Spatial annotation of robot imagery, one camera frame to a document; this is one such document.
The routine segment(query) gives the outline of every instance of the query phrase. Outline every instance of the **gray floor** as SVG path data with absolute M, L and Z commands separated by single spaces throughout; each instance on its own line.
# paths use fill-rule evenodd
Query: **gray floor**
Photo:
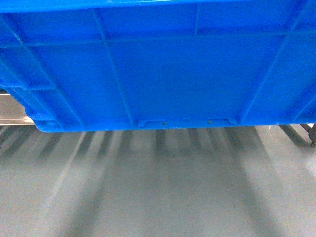
M 1 237 L 314 237 L 316 149 L 295 126 L 0 130 Z

